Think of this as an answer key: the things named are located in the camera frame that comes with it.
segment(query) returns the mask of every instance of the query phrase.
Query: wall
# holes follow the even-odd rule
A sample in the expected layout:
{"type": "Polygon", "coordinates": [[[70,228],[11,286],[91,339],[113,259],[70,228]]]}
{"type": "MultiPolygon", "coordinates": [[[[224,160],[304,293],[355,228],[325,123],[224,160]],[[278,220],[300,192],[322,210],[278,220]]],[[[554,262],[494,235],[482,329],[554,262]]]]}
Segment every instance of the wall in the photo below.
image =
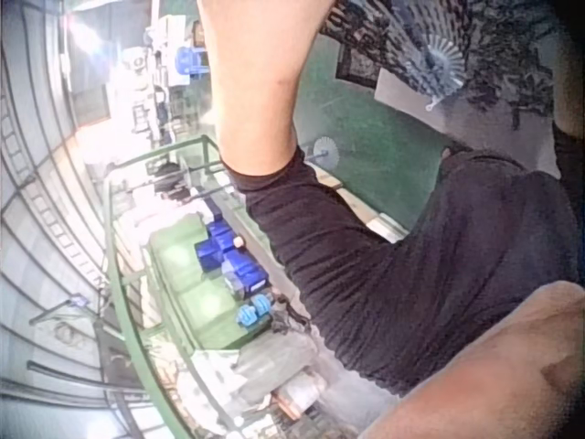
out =
{"type": "MultiPolygon", "coordinates": [[[[103,380],[104,351],[89,319],[68,311],[67,319],[29,324],[73,294],[86,297],[97,312],[106,295],[101,196],[74,135],[60,71],[58,10],[56,0],[3,4],[0,436],[6,439],[90,439],[94,424],[111,425],[112,435],[93,437],[127,434],[126,422],[109,408],[103,390],[27,370],[34,360],[103,380]],[[64,402],[75,408],[59,406],[64,402]]],[[[126,273],[139,268],[123,245],[118,258],[126,273]]],[[[140,323],[140,298],[134,290],[128,295],[140,323]]],[[[117,327],[111,306],[105,320],[117,327]]],[[[112,345],[126,355],[124,344],[112,345]]]]}

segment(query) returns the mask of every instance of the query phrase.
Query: metal frame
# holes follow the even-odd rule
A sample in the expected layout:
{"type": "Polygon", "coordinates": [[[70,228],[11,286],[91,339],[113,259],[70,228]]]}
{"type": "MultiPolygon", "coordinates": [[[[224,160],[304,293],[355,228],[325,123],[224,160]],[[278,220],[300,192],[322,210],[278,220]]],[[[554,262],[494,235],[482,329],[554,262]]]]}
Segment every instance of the metal frame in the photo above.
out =
{"type": "MultiPolygon", "coordinates": [[[[147,154],[147,156],[141,156],[142,159],[148,159],[153,156],[165,154],[167,151],[161,148],[153,153],[147,154]]],[[[133,159],[125,162],[116,167],[121,169],[134,163],[139,163],[141,160],[133,159]]],[[[136,323],[133,320],[133,316],[130,310],[128,297],[124,292],[122,286],[122,280],[118,268],[118,261],[116,259],[116,248],[113,237],[112,229],[112,200],[111,200],[111,179],[112,173],[110,173],[103,183],[103,202],[104,202],[104,225],[106,230],[106,252],[108,255],[108,275],[110,277],[110,287],[113,294],[113,302],[115,304],[116,314],[120,322],[122,333],[126,339],[126,347],[130,353],[134,368],[141,383],[147,390],[148,394],[160,412],[165,424],[173,433],[175,439],[191,439],[194,436],[190,433],[189,427],[186,424],[182,416],[176,411],[173,401],[166,393],[165,389],[161,386],[158,381],[154,365],[149,358],[144,344],[141,340],[140,333],[136,327],[136,323]]]]}

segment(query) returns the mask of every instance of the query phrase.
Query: blue plastic part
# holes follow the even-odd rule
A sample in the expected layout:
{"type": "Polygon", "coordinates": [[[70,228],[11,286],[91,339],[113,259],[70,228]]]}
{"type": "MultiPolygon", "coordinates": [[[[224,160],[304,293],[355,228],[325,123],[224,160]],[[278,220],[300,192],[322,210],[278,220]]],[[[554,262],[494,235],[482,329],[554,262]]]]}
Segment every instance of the blue plastic part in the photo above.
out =
{"type": "Polygon", "coordinates": [[[236,248],[234,245],[234,238],[236,238],[236,233],[230,230],[214,236],[213,242],[218,246],[220,252],[225,253],[236,248]]]}
{"type": "Polygon", "coordinates": [[[232,231],[231,227],[223,219],[209,223],[207,225],[207,234],[209,235],[209,238],[213,238],[214,236],[221,235],[222,233],[226,233],[228,231],[232,231]]]}
{"type": "Polygon", "coordinates": [[[224,255],[224,257],[238,277],[253,272],[260,267],[247,252],[230,250],[224,255]]]}
{"type": "Polygon", "coordinates": [[[245,297],[250,297],[268,285],[268,274],[261,267],[243,276],[238,276],[238,279],[244,288],[245,297]]]}
{"type": "Polygon", "coordinates": [[[180,75],[197,75],[199,78],[209,73],[204,65],[204,48],[179,48],[175,55],[175,68],[180,75]]]}
{"type": "Polygon", "coordinates": [[[251,327],[258,321],[256,308],[251,305],[242,305],[238,310],[238,323],[244,327],[251,327]]]}
{"type": "Polygon", "coordinates": [[[212,272],[221,267],[223,255],[217,244],[212,240],[195,244],[195,254],[204,273],[212,272]]]}
{"type": "Polygon", "coordinates": [[[264,294],[256,294],[251,298],[258,317],[266,316],[271,311],[271,301],[264,294]]]}

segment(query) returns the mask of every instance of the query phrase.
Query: metal bar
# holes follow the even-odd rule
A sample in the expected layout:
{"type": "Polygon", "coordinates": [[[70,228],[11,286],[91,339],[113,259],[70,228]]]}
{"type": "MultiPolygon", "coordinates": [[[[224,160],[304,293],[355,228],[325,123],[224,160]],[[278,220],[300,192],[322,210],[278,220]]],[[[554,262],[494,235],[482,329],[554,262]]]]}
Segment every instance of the metal bar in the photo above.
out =
{"type": "Polygon", "coordinates": [[[73,403],[77,407],[93,406],[98,403],[105,403],[103,398],[96,398],[94,396],[78,396],[64,393],[62,391],[52,391],[49,389],[42,389],[40,387],[31,386],[24,382],[14,381],[9,378],[0,377],[0,392],[3,394],[8,392],[25,393],[38,398],[45,398],[52,401],[61,401],[73,403]]]}
{"type": "Polygon", "coordinates": [[[139,189],[141,187],[155,185],[156,183],[158,183],[160,181],[165,181],[166,179],[171,178],[171,177],[182,176],[183,174],[186,174],[188,172],[195,172],[195,171],[198,171],[200,169],[207,169],[209,167],[221,165],[221,164],[222,164],[221,160],[218,160],[216,162],[211,162],[211,163],[208,163],[206,165],[194,166],[194,167],[189,167],[187,169],[181,169],[180,171],[169,172],[168,174],[166,174],[164,176],[151,178],[150,180],[145,181],[144,183],[141,183],[139,185],[135,185],[135,186],[129,187],[127,189],[122,189],[122,190],[113,192],[113,195],[117,195],[117,194],[120,194],[122,192],[130,192],[132,190],[136,190],[136,189],[139,189]]]}
{"type": "MultiPolygon", "coordinates": [[[[165,282],[164,279],[159,281],[158,270],[154,270],[154,276],[156,278],[156,281],[159,284],[163,284],[165,282]]],[[[159,291],[159,294],[160,294],[161,299],[162,299],[163,313],[164,313],[164,315],[166,315],[165,303],[168,301],[170,303],[170,306],[173,307],[173,303],[172,303],[173,301],[170,298],[170,294],[168,294],[169,288],[167,288],[166,285],[161,285],[161,286],[163,286],[163,288],[160,288],[160,290],[164,290],[164,291],[159,291]]],[[[209,387],[207,386],[205,381],[201,378],[201,376],[199,375],[199,373],[195,369],[195,366],[193,365],[193,361],[191,360],[189,355],[186,353],[183,345],[179,342],[180,338],[176,332],[175,326],[171,323],[170,325],[166,325],[166,328],[168,329],[169,333],[171,334],[171,339],[174,341],[176,350],[178,351],[183,362],[185,363],[185,366],[186,366],[187,370],[189,371],[189,374],[191,375],[193,380],[195,380],[195,383],[197,384],[198,388],[207,397],[207,401],[209,402],[209,405],[218,413],[218,417],[219,417],[220,421],[222,421],[224,423],[224,425],[226,427],[228,427],[229,431],[232,431],[232,432],[239,431],[239,428],[234,423],[234,420],[231,419],[231,417],[228,415],[228,413],[225,411],[225,409],[221,406],[221,404],[219,404],[219,402],[214,398],[213,394],[209,390],[209,387]]]]}
{"type": "Polygon", "coordinates": [[[60,370],[56,370],[50,368],[49,366],[45,366],[43,364],[37,363],[30,359],[27,361],[27,370],[31,370],[33,372],[37,372],[43,375],[46,375],[51,378],[55,378],[57,380],[64,380],[70,382],[72,384],[79,385],[81,387],[89,387],[92,389],[105,389],[108,391],[121,391],[121,392],[128,392],[128,393],[148,393],[145,389],[141,389],[138,387],[128,387],[128,386],[119,386],[116,384],[110,384],[109,382],[102,382],[96,380],[88,380],[87,378],[76,377],[75,375],[71,375],[66,372],[61,372],[60,370]]]}
{"type": "Polygon", "coordinates": [[[50,320],[50,316],[54,315],[57,311],[59,311],[59,309],[70,306],[71,303],[69,302],[69,299],[65,300],[64,302],[61,302],[60,304],[43,311],[38,316],[31,318],[30,320],[28,320],[28,324],[33,327],[37,323],[44,322],[45,320],[50,320]]]}
{"type": "Polygon", "coordinates": [[[151,158],[155,158],[155,157],[158,157],[160,155],[165,155],[165,154],[171,153],[173,151],[176,151],[177,149],[185,148],[187,146],[198,145],[201,142],[202,142],[201,137],[198,137],[197,139],[185,140],[184,142],[179,142],[178,144],[163,146],[162,148],[157,148],[157,149],[150,151],[146,154],[138,155],[135,158],[131,158],[130,160],[127,160],[123,163],[120,163],[119,165],[116,165],[113,170],[122,169],[122,168],[125,168],[125,167],[130,166],[130,165],[135,165],[136,163],[140,163],[143,160],[149,160],[151,158]]]}
{"type": "Polygon", "coordinates": [[[12,329],[11,327],[7,327],[5,324],[0,323],[0,328],[2,328],[4,331],[6,331],[8,334],[10,334],[13,337],[16,337],[22,341],[24,341],[25,343],[27,343],[28,345],[32,346],[33,348],[37,348],[40,350],[43,350],[45,352],[47,352],[50,355],[54,355],[55,357],[58,357],[60,359],[65,359],[66,361],[70,361],[71,363],[75,363],[78,364],[84,368],[87,369],[94,369],[94,370],[100,370],[100,368],[98,368],[97,366],[92,366],[91,364],[88,363],[84,363],[83,361],[79,361],[78,359],[72,359],[66,355],[63,354],[59,354],[58,352],[51,350],[49,348],[46,348],[42,345],[39,345],[38,343],[35,343],[33,340],[31,340],[30,338],[26,338],[25,336],[23,336],[22,334],[17,333],[14,329],[12,329]]]}
{"type": "MultiPolygon", "coordinates": [[[[32,297],[30,297],[27,293],[25,293],[22,288],[20,288],[18,285],[16,285],[14,282],[12,282],[12,280],[6,275],[6,273],[4,272],[0,272],[0,276],[2,276],[2,278],[8,283],[10,284],[10,286],[12,288],[15,289],[15,291],[22,295],[23,297],[26,298],[26,300],[33,305],[34,307],[40,309],[41,311],[45,311],[46,308],[44,306],[42,306],[39,302],[37,302],[36,300],[34,300],[32,297]]],[[[85,332],[81,331],[80,329],[77,329],[76,327],[74,327],[73,325],[71,325],[71,327],[75,328],[76,331],[78,331],[80,334],[82,334],[84,337],[88,338],[89,340],[96,340],[96,337],[90,336],[89,334],[86,334],[85,332]]]]}
{"type": "Polygon", "coordinates": [[[122,333],[126,338],[126,347],[130,353],[134,369],[175,439],[192,439],[193,435],[190,433],[189,426],[177,412],[169,395],[156,378],[157,375],[153,363],[141,342],[138,328],[133,321],[128,298],[123,293],[118,262],[116,260],[115,243],[113,241],[111,186],[108,177],[106,177],[103,182],[103,201],[104,225],[106,229],[106,252],[109,260],[108,274],[115,304],[114,309],[116,310],[122,333]]]}
{"type": "MultiPolygon", "coordinates": [[[[30,207],[28,206],[28,204],[26,203],[25,200],[23,200],[23,204],[29,209],[30,212],[30,207]]],[[[32,212],[30,212],[31,216],[36,220],[37,217],[35,217],[32,212]]],[[[25,247],[25,245],[23,244],[23,242],[16,236],[16,234],[13,232],[12,228],[8,225],[8,223],[6,221],[2,222],[2,226],[5,228],[5,230],[12,236],[12,238],[16,241],[16,243],[20,246],[20,248],[23,250],[23,252],[28,256],[28,258],[35,263],[35,265],[40,269],[41,272],[43,272],[43,274],[48,277],[51,281],[53,281],[62,291],[63,293],[65,293],[65,295],[72,297],[74,294],[71,293],[64,284],[61,283],[61,281],[59,279],[57,279],[49,270],[47,270],[39,261],[38,259],[30,252],[30,250],[25,247]]],[[[51,239],[47,236],[46,231],[42,228],[42,226],[39,224],[38,225],[40,230],[42,232],[45,233],[47,239],[49,240],[49,242],[51,241],[51,239]]],[[[73,263],[71,262],[71,260],[67,257],[64,256],[65,261],[67,261],[69,263],[69,265],[71,266],[71,268],[74,271],[77,271],[77,269],[75,268],[75,266],[73,265],[73,263]]],[[[97,288],[95,288],[92,284],[90,284],[90,282],[87,280],[87,278],[85,276],[83,276],[80,273],[80,278],[83,279],[84,281],[86,281],[86,283],[96,291],[96,295],[98,297],[100,297],[100,292],[97,290],[97,288]]]]}

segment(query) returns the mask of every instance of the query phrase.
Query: metal rod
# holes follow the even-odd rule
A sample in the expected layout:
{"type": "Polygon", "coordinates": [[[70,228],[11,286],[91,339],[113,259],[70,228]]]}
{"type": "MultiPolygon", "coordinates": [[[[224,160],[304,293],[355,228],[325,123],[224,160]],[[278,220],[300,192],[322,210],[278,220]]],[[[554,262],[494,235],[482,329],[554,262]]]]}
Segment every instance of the metal rod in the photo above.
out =
{"type": "Polygon", "coordinates": [[[141,183],[139,185],[132,186],[132,187],[129,187],[127,189],[122,189],[122,190],[113,192],[113,195],[120,194],[122,192],[131,192],[131,191],[136,190],[136,189],[139,189],[141,187],[147,187],[147,186],[150,186],[150,185],[155,185],[156,183],[158,183],[160,181],[165,181],[165,180],[167,180],[168,178],[171,178],[171,177],[182,176],[183,174],[186,174],[187,172],[195,172],[195,171],[198,171],[200,169],[209,169],[212,166],[217,166],[217,165],[221,165],[221,164],[222,164],[221,160],[217,160],[215,162],[207,163],[205,165],[199,165],[199,166],[189,167],[187,169],[181,169],[179,171],[169,172],[168,174],[165,174],[163,176],[151,178],[150,180],[145,181],[144,183],[141,183]]]}
{"type": "Polygon", "coordinates": [[[31,318],[30,320],[28,320],[28,324],[33,327],[34,325],[36,325],[40,322],[44,322],[45,320],[49,320],[51,318],[51,316],[53,316],[57,311],[59,311],[59,309],[64,308],[64,307],[69,307],[69,306],[70,306],[70,302],[68,299],[65,302],[62,302],[56,306],[53,306],[52,308],[49,308],[47,311],[43,311],[38,316],[31,318]]]}
{"type": "MultiPolygon", "coordinates": [[[[322,153],[319,153],[319,154],[308,155],[304,159],[304,161],[305,162],[313,162],[317,158],[325,157],[328,154],[329,153],[327,151],[323,151],[322,153]]],[[[201,169],[205,169],[207,171],[207,174],[208,175],[216,174],[217,172],[222,172],[222,171],[225,171],[226,170],[225,167],[221,167],[219,169],[214,169],[214,170],[209,170],[211,167],[218,166],[218,165],[223,165],[223,162],[221,160],[216,160],[214,162],[210,162],[210,163],[207,163],[207,164],[204,164],[204,165],[193,166],[193,167],[189,167],[187,169],[181,169],[179,171],[169,172],[168,174],[166,174],[164,176],[151,178],[150,180],[145,181],[144,183],[141,183],[139,185],[135,185],[135,186],[132,186],[132,187],[128,187],[126,189],[122,189],[122,190],[113,192],[113,195],[117,195],[117,194],[120,194],[120,193],[123,193],[123,192],[129,193],[129,192],[132,192],[133,190],[139,189],[141,187],[147,187],[147,186],[155,185],[156,183],[161,182],[161,181],[165,181],[168,178],[172,178],[172,177],[175,177],[175,176],[182,176],[183,174],[186,174],[188,172],[196,172],[196,171],[199,171],[201,169]]]]}
{"type": "Polygon", "coordinates": [[[37,363],[36,361],[27,361],[27,370],[47,375],[48,377],[55,378],[57,380],[68,381],[72,384],[79,385],[81,387],[90,387],[93,389],[105,389],[106,391],[123,391],[130,393],[143,393],[147,394],[145,389],[138,387],[118,386],[116,384],[110,384],[108,382],[88,380],[87,378],[76,377],[60,370],[52,369],[48,366],[37,363]]]}
{"type": "Polygon", "coordinates": [[[182,149],[185,148],[187,146],[194,146],[194,145],[198,145],[200,143],[203,142],[203,138],[202,137],[198,137],[197,139],[191,139],[191,140],[186,140],[184,142],[179,142],[178,144],[172,144],[169,146],[164,146],[162,148],[157,148],[153,151],[150,151],[146,154],[142,154],[142,155],[138,155],[135,158],[131,158],[130,160],[127,160],[123,163],[120,163],[119,165],[116,165],[112,171],[114,169],[121,169],[123,167],[127,167],[130,165],[134,165],[136,163],[142,162],[144,160],[148,160],[149,158],[154,158],[154,157],[158,157],[160,155],[164,155],[164,154],[168,154],[171,153],[173,151],[176,151],[177,149],[182,149]]]}

